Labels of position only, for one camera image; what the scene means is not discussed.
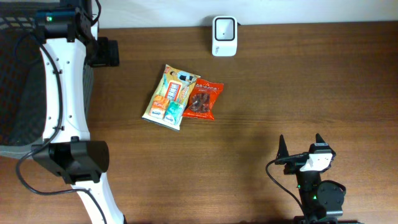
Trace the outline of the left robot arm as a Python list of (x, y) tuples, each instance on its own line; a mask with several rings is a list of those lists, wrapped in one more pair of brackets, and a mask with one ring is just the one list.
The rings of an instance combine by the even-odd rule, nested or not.
[(93, 223), (125, 223), (108, 182), (108, 145), (91, 140), (86, 122), (93, 69), (119, 64), (118, 43), (98, 36), (98, 5), (61, 1), (36, 13), (47, 109), (43, 144), (33, 146), (30, 156), (80, 196)]

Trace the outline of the orange tissue pack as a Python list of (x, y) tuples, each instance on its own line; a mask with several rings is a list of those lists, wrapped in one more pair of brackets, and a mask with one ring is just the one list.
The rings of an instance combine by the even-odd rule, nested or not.
[(155, 95), (149, 115), (158, 119), (163, 119), (169, 106), (170, 100), (162, 95)]

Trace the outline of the yellow snack bag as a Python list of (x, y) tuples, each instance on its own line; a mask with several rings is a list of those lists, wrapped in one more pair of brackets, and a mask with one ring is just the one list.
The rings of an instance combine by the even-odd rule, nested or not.
[(199, 75), (179, 70), (166, 64), (162, 78), (155, 89), (144, 114), (142, 115), (142, 119), (179, 131), (180, 124), (182, 122), (182, 116), (176, 125), (169, 124), (163, 119), (152, 117), (149, 115), (152, 101), (155, 95), (162, 95), (168, 98), (170, 102), (175, 101), (182, 104), (184, 106), (183, 111), (185, 111), (190, 94), (199, 78)]

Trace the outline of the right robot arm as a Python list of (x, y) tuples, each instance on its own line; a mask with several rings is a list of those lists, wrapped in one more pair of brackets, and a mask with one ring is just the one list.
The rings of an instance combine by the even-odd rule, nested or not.
[(279, 137), (276, 165), (284, 166), (285, 175), (295, 175), (300, 195), (302, 216), (294, 223), (337, 223), (343, 215), (346, 187), (332, 180), (321, 180), (331, 167), (336, 152), (319, 135), (307, 152), (290, 155), (283, 136)]

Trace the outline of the red snack bag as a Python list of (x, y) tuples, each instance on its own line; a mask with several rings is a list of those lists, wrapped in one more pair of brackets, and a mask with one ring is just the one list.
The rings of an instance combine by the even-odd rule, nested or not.
[(190, 94), (183, 117), (214, 120), (212, 109), (223, 89), (223, 83), (199, 78)]

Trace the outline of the green tissue pack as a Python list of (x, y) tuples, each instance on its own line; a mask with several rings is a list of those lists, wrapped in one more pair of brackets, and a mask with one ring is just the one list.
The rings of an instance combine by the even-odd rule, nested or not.
[(184, 106), (175, 101), (171, 101), (165, 112), (163, 120), (169, 124), (176, 125), (183, 113)]

